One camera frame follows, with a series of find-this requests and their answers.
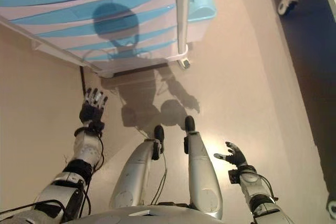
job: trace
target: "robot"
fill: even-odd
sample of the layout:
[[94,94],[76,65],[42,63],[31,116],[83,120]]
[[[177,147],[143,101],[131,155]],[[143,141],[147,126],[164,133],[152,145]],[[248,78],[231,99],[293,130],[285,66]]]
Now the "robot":
[[[79,118],[83,127],[75,131],[74,155],[64,170],[40,193],[30,205],[3,211],[8,214],[31,207],[7,217],[1,224],[136,224],[136,223],[223,223],[223,199],[215,170],[203,144],[201,135],[195,130],[191,116],[185,119],[186,137],[184,152],[189,162],[190,204],[160,202],[144,205],[144,193],[152,160],[164,155],[164,131],[158,125],[154,139],[146,139],[131,154],[113,191],[111,211],[81,217],[87,191],[93,174],[103,164],[101,116],[107,97],[97,89],[88,89]],[[246,203],[253,215],[254,224],[293,223],[276,205],[270,184],[270,192],[262,185],[261,175],[247,164],[244,154],[233,143],[226,142],[230,155],[214,154],[216,158],[236,165],[229,171],[232,184],[239,184]]]

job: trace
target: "white caster wheel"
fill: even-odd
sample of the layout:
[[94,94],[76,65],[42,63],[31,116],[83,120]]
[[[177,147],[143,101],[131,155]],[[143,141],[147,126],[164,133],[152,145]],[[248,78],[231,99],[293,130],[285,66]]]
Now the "white caster wheel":
[[332,200],[328,203],[328,211],[334,220],[336,220],[336,200]]
[[278,14],[280,16],[287,15],[298,4],[298,0],[281,0],[278,6]]
[[178,60],[178,62],[182,69],[188,69],[190,67],[190,61],[188,60],[188,58],[183,58],[181,60]]

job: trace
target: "beige floor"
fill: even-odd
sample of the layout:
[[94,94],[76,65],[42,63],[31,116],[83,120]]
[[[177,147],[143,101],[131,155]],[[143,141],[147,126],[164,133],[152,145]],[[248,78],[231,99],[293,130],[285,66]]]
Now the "beige floor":
[[[161,201],[188,202],[185,133],[179,127],[187,113],[195,118],[210,155],[226,152],[224,140],[244,151],[295,223],[332,223],[318,152],[274,3],[215,2],[218,15],[190,52],[188,71],[172,64],[104,82],[113,93],[108,93],[103,116],[106,164],[90,186],[93,213],[108,209],[123,164],[143,141],[133,121],[147,132],[157,123],[165,125],[168,176]],[[5,28],[0,48],[0,193],[1,208],[9,208],[31,202],[71,157],[81,85],[77,66],[31,51],[28,40]],[[100,85],[89,71],[86,82]],[[122,113],[123,106],[135,120]],[[228,180],[233,167],[212,160],[224,199],[223,220],[250,223],[239,186]],[[162,173],[163,160],[153,162],[146,203]]]

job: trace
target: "silver robot leg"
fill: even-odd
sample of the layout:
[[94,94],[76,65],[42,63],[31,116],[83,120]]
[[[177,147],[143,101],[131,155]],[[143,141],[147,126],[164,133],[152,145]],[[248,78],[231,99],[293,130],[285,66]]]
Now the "silver robot leg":
[[[163,134],[163,128],[157,130]],[[127,160],[114,188],[110,200],[111,208],[144,205],[145,190],[148,183],[151,160],[158,160],[163,152],[163,135],[161,139],[146,139]]]
[[195,131],[194,119],[185,119],[187,137],[184,139],[184,151],[189,155],[189,191],[193,208],[222,218],[223,199],[218,179],[203,144],[201,135]]

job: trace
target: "black cable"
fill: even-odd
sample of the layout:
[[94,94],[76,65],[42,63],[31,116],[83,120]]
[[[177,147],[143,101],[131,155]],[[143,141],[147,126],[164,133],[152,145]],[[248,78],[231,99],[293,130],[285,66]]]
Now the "black cable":
[[274,193],[273,193],[273,189],[272,189],[272,186],[271,186],[271,183],[268,181],[267,178],[265,178],[263,175],[260,175],[260,174],[257,174],[257,173],[252,173],[252,172],[241,172],[240,174],[252,174],[252,175],[257,175],[259,176],[264,182],[265,184],[267,185],[268,189],[269,189],[269,192],[271,193],[271,197],[274,201],[277,201],[278,198],[277,197],[274,197]]
[[164,174],[161,178],[161,181],[160,181],[159,187],[156,191],[156,194],[154,195],[154,198],[152,199],[151,205],[156,205],[158,203],[159,197],[161,196],[161,193],[162,193],[165,181],[166,181],[166,177],[167,177],[168,169],[167,169],[167,164],[166,164],[166,157],[165,157],[164,153],[162,153],[162,155],[163,155],[163,158],[164,158]]
[[[97,171],[103,166],[103,164],[104,164],[104,162],[105,162],[105,157],[104,157],[104,144],[103,144],[103,141],[102,141],[101,137],[100,137],[100,136],[97,136],[97,137],[98,137],[98,139],[99,139],[99,141],[100,141],[100,143],[101,143],[101,160],[102,160],[102,161],[101,161],[101,164],[100,164],[100,166],[99,166],[98,168],[95,167],[95,168],[93,169],[93,173],[97,172]],[[85,197],[84,197],[82,206],[81,206],[81,208],[80,208],[79,218],[81,218],[81,216],[82,216],[82,214],[83,214],[83,209],[84,209],[85,201],[88,202],[88,208],[89,208],[88,215],[91,214],[91,201],[90,201],[90,198],[89,198],[89,196],[88,196],[88,191],[89,191],[89,187],[90,187],[90,182],[91,182],[91,181],[88,182],[88,186],[87,186],[86,191],[83,190],[83,193],[84,193],[84,196],[85,196]]]
[[26,208],[26,207],[32,207],[32,206],[42,205],[42,204],[46,204],[46,203],[57,203],[61,207],[61,209],[64,212],[64,215],[67,217],[67,219],[68,220],[72,219],[69,216],[69,214],[67,213],[67,211],[66,211],[64,205],[62,204],[62,202],[59,201],[59,200],[56,200],[56,199],[49,199],[49,200],[38,201],[38,202],[31,203],[31,204],[28,204],[28,205],[24,205],[24,206],[21,206],[21,207],[12,208],[12,209],[0,212],[0,215],[6,214],[8,212],[14,212],[14,211]]
[[84,209],[84,205],[85,205],[85,201],[86,201],[86,200],[88,201],[88,206],[89,206],[89,214],[88,214],[88,215],[91,214],[91,201],[90,201],[89,196],[88,196],[88,191],[89,191],[89,187],[90,187],[90,182],[91,182],[91,181],[88,182],[88,186],[87,186],[87,188],[86,188],[86,191],[83,190],[83,193],[84,193],[84,200],[83,200],[82,206],[81,206],[81,208],[80,208],[80,212],[79,212],[79,216],[78,216],[78,218],[81,218],[81,217],[82,217],[83,209]]
[[100,138],[100,136],[98,136],[98,139],[99,139],[99,141],[100,141],[100,143],[101,143],[101,159],[102,159],[102,162],[101,162],[101,165],[100,165],[98,168],[95,168],[95,169],[94,169],[94,172],[98,171],[98,170],[103,166],[103,164],[104,164],[104,162],[105,162],[105,157],[104,157],[104,144],[103,144],[103,141],[102,141],[102,139]]
[[162,190],[163,190],[164,184],[165,184],[165,182],[166,182],[166,178],[167,178],[167,173],[166,173],[166,175],[164,176],[163,184],[162,184],[162,187],[161,187],[160,193],[159,193],[159,195],[158,195],[158,196],[157,196],[157,198],[156,198],[155,205],[157,205],[157,203],[158,203],[158,200],[159,200],[159,198],[161,197],[161,193],[162,193]]
[[89,208],[88,215],[91,215],[91,200],[90,200],[90,198],[89,198],[89,196],[88,196],[89,185],[90,185],[90,184],[88,184],[88,188],[86,189],[86,191],[83,191],[83,193],[84,193],[85,198],[86,198],[86,200],[87,200],[87,202],[88,202],[88,208]]
[[85,96],[86,86],[85,86],[85,78],[84,78],[84,68],[82,66],[79,66],[79,71],[80,71],[80,79],[82,82],[83,95]]

